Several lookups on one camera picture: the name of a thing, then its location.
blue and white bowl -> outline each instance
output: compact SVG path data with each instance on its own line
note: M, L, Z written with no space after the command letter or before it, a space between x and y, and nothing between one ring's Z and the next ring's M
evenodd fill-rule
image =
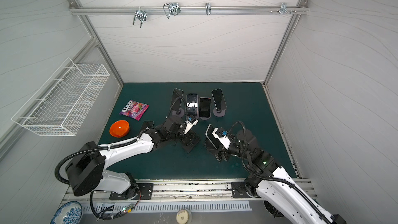
M55 212L51 224L78 224L82 218L82 205L77 201L67 202Z

dark green tabletop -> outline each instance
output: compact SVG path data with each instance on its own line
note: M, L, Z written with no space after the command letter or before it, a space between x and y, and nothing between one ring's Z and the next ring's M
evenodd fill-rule
M176 146L168 145L149 153L130 157L110 166L109 170L131 172L136 179L245 178L248 173L237 157L231 157L228 162L220 163L203 146L209 124L215 128L229 129L239 120L244 122L246 128L257 137L261 148L270 152L291 177L296 177L261 83L125 83L99 144L137 136L145 120L154 121L155 125L162 124L170 108L175 87L184 91L184 98L187 93L196 93L198 98L212 98L211 91L221 88L228 107L225 116L216 117L212 114L209 120L199 119L199 123L192 127L192 130L199 134L202 140L190 153L177 143ZM149 104L149 108L140 121L119 115L129 100ZM121 119L129 122L130 132L125 137L114 138L109 134L109 128ZM235 127L234 133L239 129L239 126Z

round phone stand base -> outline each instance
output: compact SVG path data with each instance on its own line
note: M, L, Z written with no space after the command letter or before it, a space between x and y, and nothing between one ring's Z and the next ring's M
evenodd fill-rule
M208 117L208 118L200 117L200 119L203 120L203 121L206 121L206 120L208 120L209 118L211 118L211 114L210 114L210 117Z
M216 116L216 117L222 117L222 116L225 115L225 110L222 110L221 112L217 112L217 109L214 108L214 109L213 109L213 114L214 114L214 116Z
M177 117L182 117L182 116L184 116L184 113L185 113L185 111L184 111L184 109L182 109L182 108L180 108L180 113L179 114L177 114L177 112L176 111L173 111L173 115L176 115Z

black smartphone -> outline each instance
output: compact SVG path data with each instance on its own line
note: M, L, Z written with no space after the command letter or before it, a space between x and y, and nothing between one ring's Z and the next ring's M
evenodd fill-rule
M210 118L210 98L200 98L199 99L199 117Z
M207 127L205 136L211 142L214 148L218 149L220 147L221 142L216 137L213 136L213 132L214 132L214 127L210 124Z
M176 98L182 97L183 93L184 93L184 91L182 91L181 89L174 88L172 102L170 103L170 106L173 104L173 102L176 100ZM181 99L177 100L177 102L174 104L172 110L174 110L176 112L180 112L180 108L181 108Z
M152 128L154 123L155 123L155 122L153 122L153 121L144 121L144 122L142 123L142 126L141 126L139 132L141 132L142 130L146 130L147 127L148 127L148 128Z
M217 112L226 110L226 103L221 88L215 89L211 92L213 95L214 104L216 105Z
M198 95L196 93L187 94L187 115L198 115Z

candy bag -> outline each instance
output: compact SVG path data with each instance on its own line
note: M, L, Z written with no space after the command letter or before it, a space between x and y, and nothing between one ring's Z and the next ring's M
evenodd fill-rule
M136 120L140 120L148 107L149 105L147 104L130 100L119 114Z

